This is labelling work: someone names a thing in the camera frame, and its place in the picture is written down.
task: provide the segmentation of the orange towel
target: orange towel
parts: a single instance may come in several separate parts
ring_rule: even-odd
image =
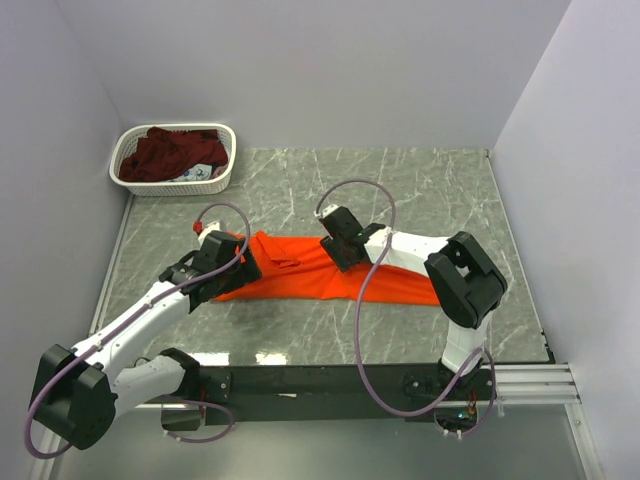
[[[270,237],[260,231],[249,239],[262,278],[215,300],[234,298],[348,298],[356,300],[371,265],[340,272],[319,237]],[[396,267],[381,266],[364,296],[366,302],[438,305],[431,281]]]

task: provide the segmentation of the gray floor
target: gray floor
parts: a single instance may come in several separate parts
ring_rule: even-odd
[[[164,438],[159,417],[157,411],[126,414],[94,447],[56,460],[51,478],[585,478],[561,406],[508,407],[504,418],[494,415],[462,442],[443,438],[433,424],[392,419],[244,423],[214,443],[188,445]]]
[[[110,279],[101,323],[146,292],[157,275],[197,246],[191,225],[213,200],[240,206],[254,230],[322,236],[314,220],[319,195],[349,177],[367,177],[391,190],[397,228],[429,236],[467,230],[509,282],[494,315],[488,347],[502,362],[547,361],[544,337],[524,280],[485,151],[428,149],[251,149],[238,154],[231,185],[214,197],[136,198]],[[373,187],[353,186],[330,200],[366,224],[385,222],[389,207]],[[241,222],[212,211],[230,230]],[[368,304],[362,346],[368,362],[432,362],[440,358],[447,320],[437,307]],[[353,302],[251,300],[202,305],[156,338],[146,355],[173,346],[208,363],[352,363]]]

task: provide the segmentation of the laundry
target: laundry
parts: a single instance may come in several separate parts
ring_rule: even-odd
[[[356,300],[371,265],[359,264],[341,272],[320,245],[320,237],[271,237],[259,231],[249,248],[262,278],[215,298],[314,298]],[[439,305],[428,277],[381,266],[372,277],[365,302]]]
[[[124,159],[118,176],[125,182],[207,180],[228,162],[217,130],[171,132],[152,127],[146,138],[138,139],[136,151]]]

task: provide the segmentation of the white plastic basket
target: white plastic basket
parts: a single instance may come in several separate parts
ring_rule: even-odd
[[[213,130],[218,131],[218,138],[227,151],[229,163],[226,170],[219,177],[211,180],[195,182],[124,182],[118,178],[122,161],[136,151],[138,139],[146,137],[151,127],[165,130],[190,131]],[[164,125],[142,125],[125,132],[118,140],[111,156],[109,175],[118,185],[128,188],[134,195],[141,197],[178,196],[178,195],[211,195],[220,193],[227,188],[231,180],[231,170],[236,160],[236,134],[226,125],[220,123],[170,123]]]

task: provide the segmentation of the maroon clothing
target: maroon clothing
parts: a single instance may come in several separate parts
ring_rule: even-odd
[[[222,167],[229,162],[217,130],[170,132],[152,127],[147,138],[120,166],[125,182],[164,182],[179,177],[198,163]]]

